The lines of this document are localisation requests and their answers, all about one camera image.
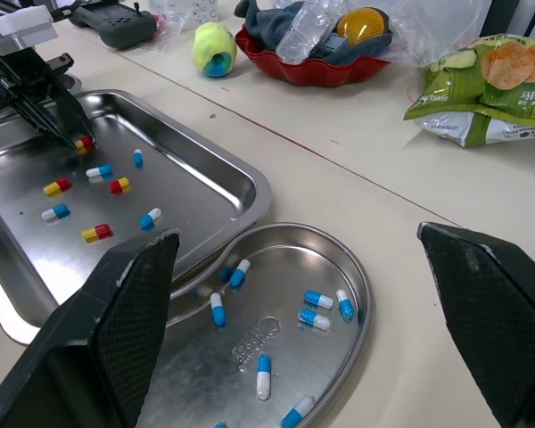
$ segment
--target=red and yellow capsule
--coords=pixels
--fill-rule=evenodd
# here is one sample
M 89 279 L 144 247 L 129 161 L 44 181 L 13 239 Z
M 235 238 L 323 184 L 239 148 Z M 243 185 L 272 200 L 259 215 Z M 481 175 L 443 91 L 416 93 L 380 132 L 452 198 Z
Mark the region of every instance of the red and yellow capsule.
M 95 148 L 91 136 L 84 136 L 83 138 L 75 142 L 75 146 L 78 149 L 78 154 L 89 153 Z
M 56 194 L 65 192 L 69 189 L 71 189 L 71 182 L 68 180 L 68 178 L 62 177 L 44 187 L 44 193 L 48 196 L 55 196 Z
M 123 193 L 127 191 L 129 186 L 128 178 L 123 177 L 119 180 L 111 181 L 109 183 L 109 191 L 111 193 Z
M 84 230 L 83 232 L 81 232 L 81 236 L 83 236 L 83 239 L 85 239 L 87 243 L 94 243 L 95 241 L 99 241 L 100 239 L 105 239 L 109 238 L 110 236 L 113 236 L 113 232 L 111 231 L 109 225 L 102 224 Z

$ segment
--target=white table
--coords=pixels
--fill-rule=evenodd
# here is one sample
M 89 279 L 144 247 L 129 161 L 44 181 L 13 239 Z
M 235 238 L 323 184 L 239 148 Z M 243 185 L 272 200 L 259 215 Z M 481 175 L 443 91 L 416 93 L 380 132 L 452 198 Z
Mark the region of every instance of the white table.
M 189 35 L 170 55 L 117 55 L 87 31 L 63 23 L 58 32 L 38 51 L 70 53 L 84 90 L 131 92 L 249 162 L 273 188 L 265 222 L 319 227 L 365 265 L 376 295 L 373 340 L 321 427 L 498 426 L 451 341 L 416 230 L 449 218 L 516 240 L 535 257 L 535 143 L 465 151 L 402 123 L 416 82 L 410 69 L 324 90 L 265 78 L 240 57 L 231 77 L 208 80 L 191 64 Z M 371 112 L 369 103 L 382 108 Z M 322 106 L 327 123 L 308 128 Z M 469 193 L 458 200 L 458 189 Z M 513 230 L 516 220 L 523 230 Z M 22 351 L 0 331 L 0 382 Z
M 234 34 L 243 24 L 233 16 L 236 3 L 220 0 L 219 9 Z M 103 45 L 93 32 L 64 25 Z M 406 66 L 390 65 L 356 85 L 296 87 L 263 75 L 239 52 L 232 73 L 216 80 L 193 66 L 192 42 L 187 31 L 166 55 L 120 55 L 448 222 L 513 241 L 535 259 L 535 141 L 464 150 L 403 122 L 420 86 Z

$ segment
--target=potato chip bag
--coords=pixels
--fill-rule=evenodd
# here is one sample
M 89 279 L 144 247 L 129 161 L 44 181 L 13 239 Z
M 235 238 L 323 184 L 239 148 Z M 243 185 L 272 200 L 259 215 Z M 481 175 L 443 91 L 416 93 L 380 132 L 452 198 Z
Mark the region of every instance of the potato chip bag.
M 435 62 L 404 119 L 463 147 L 535 138 L 535 40 L 484 37 Z

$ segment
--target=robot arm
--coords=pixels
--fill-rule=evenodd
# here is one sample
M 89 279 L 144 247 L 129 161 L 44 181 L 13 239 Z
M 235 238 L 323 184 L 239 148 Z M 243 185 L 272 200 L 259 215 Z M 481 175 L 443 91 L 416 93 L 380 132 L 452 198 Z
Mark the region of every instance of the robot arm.
M 71 16 L 78 5 L 51 13 L 41 5 L 0 16 L 0 98 L 32 127 L 71 150 L 79 138 L 95 137 L 83 108 L 58 79 L 74 62 L 67 53 L 45 62 L 33 46 L 56 38 L 52 23 Z M 60 119 L 41 105 L 46 99 L 57 104 Z

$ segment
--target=stainless steel tray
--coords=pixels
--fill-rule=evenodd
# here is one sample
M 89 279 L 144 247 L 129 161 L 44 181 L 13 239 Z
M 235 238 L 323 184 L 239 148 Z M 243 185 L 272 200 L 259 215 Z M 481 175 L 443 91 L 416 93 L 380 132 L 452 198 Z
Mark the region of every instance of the stainless steel tray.
M 92 119 L 98 149 L 67 153 L 19 117 L 0 122 L 0 323 L 29 343 L 50 313 L 69 298 L 113 245 L 141 234 L 138 220 L 154 207 L 157 227 L 181 230 L 175 276 L 186 273 L 253 225 L 268 209 L 266 178 L 190 129 L 120 91 L 78 97 Z M 133 151 L 143 150 L 136 169 Z M 109 193 L 86 169 L 109 163 L 132 191 Z M 42 189 L 60 177 L 73 184 L 48 198 Z M 46 224 L 40 214 L 65 202 L 71 215 Z M 110 239 L 88 244 L 83 229 L 108 223 Z
M 223 276 L 246 258 L 251 267 L 240 289 Z M 329 317 L 332 331 L 300 325 L 303 293 L 335 297 L 350 292 L 357 317 L 346 323 L 337 301 Z M 207 296 L 223 290 L 227 323 L 217 329 Z M 169 322 L 138 428 L 279 427 L 304 396 L 317 406 L 310 425 L 341 388 L 366 346 L 374 300 L 365 271 L 343 244 L 313 227 L 275 224 L 250 230 L 171 301 Z M 260 352 L 272 358 L 272 395 L 256 399 Z

